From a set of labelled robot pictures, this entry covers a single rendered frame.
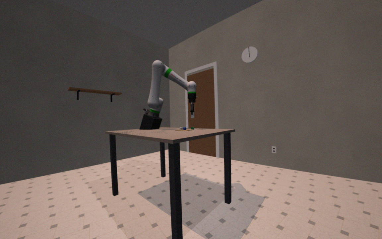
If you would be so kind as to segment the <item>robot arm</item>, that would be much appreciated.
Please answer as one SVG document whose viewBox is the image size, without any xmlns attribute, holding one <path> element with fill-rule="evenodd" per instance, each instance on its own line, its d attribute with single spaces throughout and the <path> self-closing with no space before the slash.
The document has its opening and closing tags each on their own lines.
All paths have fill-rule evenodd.
<svg viewBox="0 0 382 239">
<path fill-rule="evenodd" d="M 163 99 L 159 99 L 159 89 L 160 89 L 160 81 L 161 76 L 168 78 L 171 81 L 179 84 L 183 88 L 185 88 L 188 92 L 188 99 L 196 99 L 196 89 L 197 84 L 193 81 L 186 81 L 179 75 L 177 75 L 173 70 L 164 65 L 161 61 L 156 60 L 153 62 L 153 74 L 152 74 L 152 82 L 150 89 L 150 96 L 148 99 L 148 106 L 150 109 L 144 109 L 145 113 L 152 118 L 159 118 L 159 113 L 161 111 L 163 105 Z"/>
</svg>

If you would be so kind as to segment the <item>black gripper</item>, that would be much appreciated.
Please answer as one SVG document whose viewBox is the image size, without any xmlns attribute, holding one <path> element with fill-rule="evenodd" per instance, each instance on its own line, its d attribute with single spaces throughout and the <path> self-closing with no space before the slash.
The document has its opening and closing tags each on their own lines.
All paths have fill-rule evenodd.
<svg viewBox="0 0 382 239">
<path fill-rule="evenodd" d="M 189 99 L 189 103 L 191 103 L 190 104 L 190 106 L 191 106 L 191 118 L 194 118 L 194 104 L 193 103 L 195 103 L 196 102 L 196 100 L 195 99 Z"/>
</svg>

